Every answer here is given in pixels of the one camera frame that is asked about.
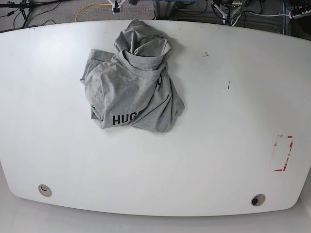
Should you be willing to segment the black tripod stand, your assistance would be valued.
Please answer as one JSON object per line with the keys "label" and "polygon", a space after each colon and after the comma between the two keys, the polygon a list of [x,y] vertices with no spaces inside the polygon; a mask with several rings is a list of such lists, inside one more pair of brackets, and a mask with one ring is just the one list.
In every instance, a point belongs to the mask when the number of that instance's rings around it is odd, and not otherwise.
{"label": "black tripod stand", "polygon": [[1,8],[9,8],[9,9],[17,9],[24,19],[23,25],[21,26],[22,29],[26,28],[29,23],[33,10],[35,8],[39,8],[41,6],[46,5],[53,5],[53,4],[59,4],[63,2],[68,2],[70,0],[52,0],[52,1],[45,1],[45,2],[34,2],[32,0],[21,0],[20,3],[14,3],[13,1],[8,1],[7,3],[1,4]]}

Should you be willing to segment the grey HUGO T-shirt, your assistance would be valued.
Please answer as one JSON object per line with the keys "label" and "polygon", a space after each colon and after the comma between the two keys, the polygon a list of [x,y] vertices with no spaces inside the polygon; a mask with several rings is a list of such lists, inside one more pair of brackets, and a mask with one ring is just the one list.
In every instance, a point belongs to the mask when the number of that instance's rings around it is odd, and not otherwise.
{"label": "grey HUGO T-shirt", "polygon": [[168,132],[185,108],[168,74],[170,38],[134,19],[114,46],[116,53],[92,49],[87,59],[81,82],[91,118],[101,129]]}

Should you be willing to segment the red tape rectangle marking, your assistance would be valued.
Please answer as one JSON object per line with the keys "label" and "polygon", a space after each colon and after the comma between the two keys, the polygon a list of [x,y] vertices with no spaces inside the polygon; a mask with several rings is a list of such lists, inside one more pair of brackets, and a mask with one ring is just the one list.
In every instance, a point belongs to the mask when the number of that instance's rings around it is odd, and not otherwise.
{"label": "red tape rectangle marking", "polygon": [[272,155],[272,169],[275,172],[286,170],[293,147],[294,137],[291,135],[279,135],[274,144]]}

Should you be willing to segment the white power strip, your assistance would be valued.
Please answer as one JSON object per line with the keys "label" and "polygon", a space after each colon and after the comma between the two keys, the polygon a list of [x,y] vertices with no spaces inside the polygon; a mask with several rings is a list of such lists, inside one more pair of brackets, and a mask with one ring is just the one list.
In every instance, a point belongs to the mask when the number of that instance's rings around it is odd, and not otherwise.
{"label": "white power strip", "polygon": [[298,19],[310,15],[311,15],[310,5],[294,7],[293,10],[290,12],[291,19]]}

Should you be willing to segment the aluminium frame rail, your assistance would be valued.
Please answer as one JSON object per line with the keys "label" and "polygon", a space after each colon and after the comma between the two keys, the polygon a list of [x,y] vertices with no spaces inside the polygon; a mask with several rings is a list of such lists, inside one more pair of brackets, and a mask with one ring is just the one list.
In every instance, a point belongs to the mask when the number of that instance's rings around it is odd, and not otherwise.
{"label": "aluminium frame rail", "polygon": [[159,20],[168,20],[172,18],[175,0],[155,0],[153,1],[155,18]]}

